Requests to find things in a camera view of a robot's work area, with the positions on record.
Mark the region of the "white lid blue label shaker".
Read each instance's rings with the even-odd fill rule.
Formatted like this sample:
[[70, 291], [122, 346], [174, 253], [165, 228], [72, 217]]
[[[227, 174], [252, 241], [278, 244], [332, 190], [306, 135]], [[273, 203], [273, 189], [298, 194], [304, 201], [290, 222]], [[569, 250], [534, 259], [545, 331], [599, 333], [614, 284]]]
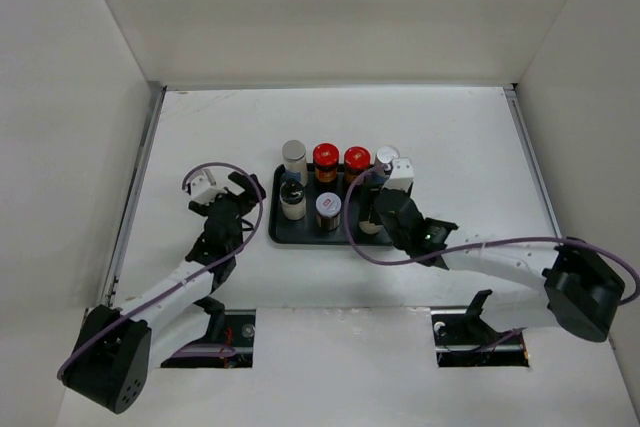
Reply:
[[374, 173], [372, 174], [373, 182], [377, 185], [384, 184], [391, 174], [393, 161], [399, 158], [400, 153], [395, 147], [391, 145], [381, 146], [375, 154]]

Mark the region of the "grey lid salt grinder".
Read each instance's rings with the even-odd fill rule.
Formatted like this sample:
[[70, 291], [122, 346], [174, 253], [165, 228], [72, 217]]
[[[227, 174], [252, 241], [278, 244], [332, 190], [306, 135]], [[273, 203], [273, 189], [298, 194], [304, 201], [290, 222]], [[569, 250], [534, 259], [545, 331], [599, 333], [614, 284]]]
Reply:
[[377, 235], [382, 229], [380, 221], [372, 217], [360, 220], [358, 226], [361, 232], [370, 236]]

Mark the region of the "red lid sauce jar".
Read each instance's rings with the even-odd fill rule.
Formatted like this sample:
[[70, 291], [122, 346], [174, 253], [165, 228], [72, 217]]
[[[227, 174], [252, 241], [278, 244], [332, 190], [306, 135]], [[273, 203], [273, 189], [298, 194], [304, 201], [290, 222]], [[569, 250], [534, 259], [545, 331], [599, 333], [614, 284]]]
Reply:
[[361, 146], [349, 147], [344, 153], [344, 186], [348, 188], [370, 165], [371, 155], [366, 148]]
[[332, 143], [320, 143], [314, 148], [314, 182], [320, 190], [330, 191], [336, 187], [339, 160], [339, 149]]

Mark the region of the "black knob grinder bottle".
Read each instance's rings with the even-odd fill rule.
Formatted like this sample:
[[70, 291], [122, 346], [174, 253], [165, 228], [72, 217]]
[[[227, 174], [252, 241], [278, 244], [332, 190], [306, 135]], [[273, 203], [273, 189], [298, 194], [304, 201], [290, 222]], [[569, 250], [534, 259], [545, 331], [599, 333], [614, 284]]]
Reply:
[[287, 219], [298, 221], [306, 215], [305, 187], [296, 179], [287, 178], [281, 184], [279, 198], [282, 211]]

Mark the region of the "silver lid blue label shaker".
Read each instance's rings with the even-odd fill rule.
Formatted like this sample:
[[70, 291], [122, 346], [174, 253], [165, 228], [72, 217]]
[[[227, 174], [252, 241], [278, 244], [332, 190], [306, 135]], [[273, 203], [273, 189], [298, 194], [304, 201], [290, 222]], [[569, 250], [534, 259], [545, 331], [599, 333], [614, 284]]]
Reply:
[[298, 181], [303, 187], [308, 183], [306, 147], [299, 140], [289, 140], [282, 146], [285, 176]]

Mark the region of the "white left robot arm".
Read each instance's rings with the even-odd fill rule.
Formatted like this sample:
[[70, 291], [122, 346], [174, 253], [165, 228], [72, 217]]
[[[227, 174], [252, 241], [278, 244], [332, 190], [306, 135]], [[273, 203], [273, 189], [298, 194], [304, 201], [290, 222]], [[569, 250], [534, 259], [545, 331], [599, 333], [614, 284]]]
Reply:
[[224, 334], [224, 307], [212, 299], [236, 266], [237, 256], [256, 234], [246, 215], [262, 212], [266, 197], [254, 174], [232, 166], [235, 194], [218, 188], [213, 163], [193, 168], [183, 179], [189, 208], [204, 219], [201, 234], [179, 266], [154, 287], [117, 307], [89, 312], [69, 358], [57, 373], [68, 389], [120, 414], [139, 397], [151, 370], [197, 340], [210, 346]]

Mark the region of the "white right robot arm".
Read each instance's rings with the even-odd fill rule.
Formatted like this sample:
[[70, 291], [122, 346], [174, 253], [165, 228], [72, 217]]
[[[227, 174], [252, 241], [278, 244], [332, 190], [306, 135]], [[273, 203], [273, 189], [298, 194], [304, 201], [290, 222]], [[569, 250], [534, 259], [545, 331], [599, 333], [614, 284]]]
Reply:
[[603, 342], [625, 299], [625, 284], [604, 252], [574, 238], [527, 237], [447, 244], [458, 228], [425, 217], [405, 190], [365, 187], [360, 207], [411, 263], [446, 271], [470, 271], [519, 285], [515, 292], [478, 291], [464, 314], [445, 322], [448, 339], [491, 342], [531, 327], [559, 327], [590, 342]]

